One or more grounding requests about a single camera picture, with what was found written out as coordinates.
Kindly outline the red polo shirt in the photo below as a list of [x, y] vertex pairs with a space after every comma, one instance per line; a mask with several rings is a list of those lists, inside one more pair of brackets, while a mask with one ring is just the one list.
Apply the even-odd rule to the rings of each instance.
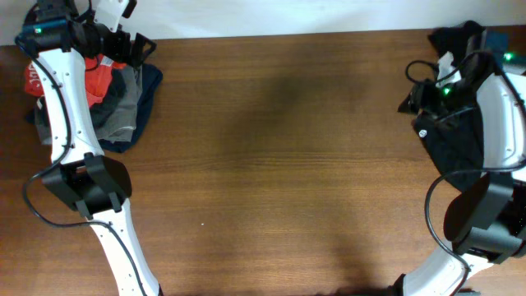
[[[88, 67], [85, 73], [87, 102], [92, 107], [104, 101], [110, 83], [113, 81], [113, 70], [124, 69], [126, 63], [114, 62], [111, 58], [99, 54], [96, 58], [85, 58], [85, 65]], [[25, 93], [35, 97], [44, 95], [42, 83], [32, 63], [25, 68], [24, 78]]]

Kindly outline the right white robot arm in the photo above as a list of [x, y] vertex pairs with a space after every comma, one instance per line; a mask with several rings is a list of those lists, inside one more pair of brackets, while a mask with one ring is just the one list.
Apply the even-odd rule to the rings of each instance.
[[434, 30], [432, 77], [399, 106], [439, 171], [458, 189], [436, 250], [391, 295], [461, 295], [480, 271], [525, 254], [525, 59], [478, 25]]

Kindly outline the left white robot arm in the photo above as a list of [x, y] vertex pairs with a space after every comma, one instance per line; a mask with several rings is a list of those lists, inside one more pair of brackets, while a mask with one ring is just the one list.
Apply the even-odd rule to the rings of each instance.
[[121, 295], [160, 296], [134, 229], [132, 183], [125, 165], [105, 156], [90, 116], [86, 58], [104, 55], [137, 68], [156, 49], [143, 35], [120, 27], [136, 7], [107, 0], [80, 13], [73, 1], [39, 0], [27, 12], [16, 45], [41, 82], [51, 129], [51, 164], [32, 176], [82, 217], [68, 228], [95, 232]]

